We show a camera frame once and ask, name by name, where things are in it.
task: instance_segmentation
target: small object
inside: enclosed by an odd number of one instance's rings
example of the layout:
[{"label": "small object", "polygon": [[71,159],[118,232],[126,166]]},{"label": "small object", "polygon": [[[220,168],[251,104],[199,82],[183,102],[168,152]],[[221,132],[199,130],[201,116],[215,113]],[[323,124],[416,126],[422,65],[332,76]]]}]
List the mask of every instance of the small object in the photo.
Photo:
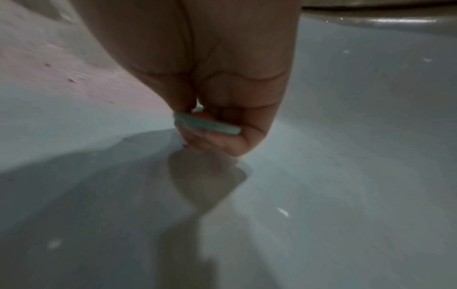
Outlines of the small object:
[{"label": "small object", "polygon": [[187,125],[191,128],[210,130],[234,136],[239,135],[241,133],[241,127],[217,121],[209,113],[195,112],[190,114],[175,112],[173,116],[177,123]]}]

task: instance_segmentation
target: floor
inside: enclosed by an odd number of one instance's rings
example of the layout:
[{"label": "floor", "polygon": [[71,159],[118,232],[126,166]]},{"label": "floor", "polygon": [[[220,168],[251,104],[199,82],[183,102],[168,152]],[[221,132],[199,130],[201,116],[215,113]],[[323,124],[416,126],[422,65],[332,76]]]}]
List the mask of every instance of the floor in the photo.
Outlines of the floor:
[{"label": "floor", "polygon": [[456,287],[457,38],[302,19],[235,162],[41,2],[0,0],[2,288]]}]

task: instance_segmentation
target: white surface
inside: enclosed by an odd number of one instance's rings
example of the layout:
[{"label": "white surface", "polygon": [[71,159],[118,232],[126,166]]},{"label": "white surface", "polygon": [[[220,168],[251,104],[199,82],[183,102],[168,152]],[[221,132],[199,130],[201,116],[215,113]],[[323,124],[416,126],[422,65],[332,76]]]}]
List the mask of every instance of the white surface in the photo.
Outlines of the white surface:
[{"label": "white surface", "polygon": [[222,178],[171,118],[2,84],[2,288],[455,288],[456,50],[302,20],[270,136]]}]

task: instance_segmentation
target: hand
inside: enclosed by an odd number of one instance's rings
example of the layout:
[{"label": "hand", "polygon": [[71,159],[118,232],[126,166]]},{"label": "hand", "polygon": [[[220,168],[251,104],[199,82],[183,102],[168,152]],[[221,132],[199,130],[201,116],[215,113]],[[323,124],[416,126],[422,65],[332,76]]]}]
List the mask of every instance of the hand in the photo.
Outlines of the hand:
[{"label": "hand", "polygon": [[174,110],[197,99],[239,136],[178,127],[192,146],[247,153],[267,135],[289,79],[299,0],[71,0],[96,38]]}]

